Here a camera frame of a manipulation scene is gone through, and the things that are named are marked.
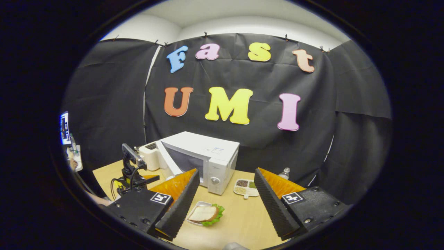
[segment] black fabric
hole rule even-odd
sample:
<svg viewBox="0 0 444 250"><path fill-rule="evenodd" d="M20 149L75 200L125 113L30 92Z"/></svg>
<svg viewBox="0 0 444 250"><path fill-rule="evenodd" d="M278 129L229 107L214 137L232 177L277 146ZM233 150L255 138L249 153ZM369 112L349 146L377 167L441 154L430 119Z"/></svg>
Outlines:
<svg viewBox="0 0 444 250"><path fill-rule="evenodd" d="M143 145L143 90L157 45L134 39L99 42L74 72L63 100L69 127L81 146L88 185L92 170L121 160L122 143Z"/></svg>
<svg viewBox="0 0 444 250"><path fill-rule="evenodd" d="M368 56L349 40L328 54L336 83L336 111L391 119L384 81Z"/></svg>
<svg viewBox="0 0 444 250"><path fill-rule="evenodd" d="M338 113L331 150L312 185L345 203L356 203L376 179L389 152L389 96L376 66L353 41L327 55L335 68Z"/></svg>
<svg viewBox="0 0 444 250"><path fill-rule="evenodd" d="M271 59L268 62L251 61L249 45L253 42L268 43ZM216 43L221 46L216 60L198 60L200 46ZM167 55L188 46L184 67L170 73ZM313 73L302 71L293 50L305 49L313 60ZM233 124L227 119L209 121L211 87L223 87L228 98L241 88L253 91L248 106L248 125ZM194 88L188 111L181 117L165 113L164 89ZM281 121L281 93L301 97L297 106L296 132L277 128ZM182 94L174 98L180 106ZM336 90L333 66L326 54L313 46L285 41L274 36L256 34L223 34L207 38L197 37L179 41L161 48L151 70L146 88L147 141L155 141L182 131L238 141L241 146L236 169L253 172L261 167L280 173L289 167L290 180L307 185L320 168L334 132Z"/></svg>
<svg viewBox="0 0 444 250"><path fill-rule="evenodd" d="M390 119L338 113L331 150L312 186L346 204L356 203L384 165L391 135Z"/></svg>

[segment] sectioned tray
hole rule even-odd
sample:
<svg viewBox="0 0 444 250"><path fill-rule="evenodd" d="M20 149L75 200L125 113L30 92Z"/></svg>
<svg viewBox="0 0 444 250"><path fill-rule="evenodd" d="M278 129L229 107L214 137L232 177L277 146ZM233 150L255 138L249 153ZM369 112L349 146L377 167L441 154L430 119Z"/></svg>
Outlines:
<svg viewBox="0 0 444 250"><path fill-rule="evenodd" d="M234 184L233 192L235 194L243 195L244 199L248 199L249 196L259 196L254 181L247 179L237 179Z"/></svg>

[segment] yellow letter m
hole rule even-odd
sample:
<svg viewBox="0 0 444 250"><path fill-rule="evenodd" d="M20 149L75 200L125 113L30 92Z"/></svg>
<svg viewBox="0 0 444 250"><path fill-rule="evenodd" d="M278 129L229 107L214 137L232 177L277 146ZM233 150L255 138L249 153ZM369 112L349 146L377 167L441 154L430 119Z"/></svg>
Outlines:
<svg viewBox="0 0 444 250"><path fill-rule="evenodd" d="M248 102L253 95L253 91L249 89L238 89L234 93L233 97L228 100L225 90L222 87L212 87L208 90L211 93L210 110L205 115L207 120L217 121L219 113L223 121L226 121L228 116L233 111L233 115L230 117L232 123L247 125L250 120L247 117L248 114Z"/></svg>

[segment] sandwich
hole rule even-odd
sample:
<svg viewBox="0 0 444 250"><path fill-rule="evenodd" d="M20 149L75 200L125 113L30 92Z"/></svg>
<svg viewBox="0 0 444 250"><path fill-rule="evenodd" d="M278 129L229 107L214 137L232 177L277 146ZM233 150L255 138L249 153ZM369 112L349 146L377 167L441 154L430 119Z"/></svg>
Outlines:
<svg viewBox="0 0 444 250"><path fill-rule="evenodd" d="M201 223L204 226L212 225L219 221L222 212L225 209L222 206L213 204L212 206L197 206L188 220L194 223Z"/></svg>

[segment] plastic bottle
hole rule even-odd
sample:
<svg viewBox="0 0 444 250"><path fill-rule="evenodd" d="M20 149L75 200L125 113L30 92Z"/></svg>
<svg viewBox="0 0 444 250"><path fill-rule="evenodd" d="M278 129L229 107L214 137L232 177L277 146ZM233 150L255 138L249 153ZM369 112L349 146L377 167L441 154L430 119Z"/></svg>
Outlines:
<svg viewBox="0 0 444 250"><path fill-rule="evenodd" d="M279 176L288 180L288 178L290 178L288 173L290 173L290 168L284 168L284 172L280 173Z"/></svg>
<svg viewBox="0 0 444 250"><path fill-rule="evenodd" d="M72 149L74 150L75 153L79 153L79 152L77 151L77 145L75 144L75 140L74 140L74 137L72 136L72 133L69 134L69 136L71 137L71 145L72 145Z"/></svg>

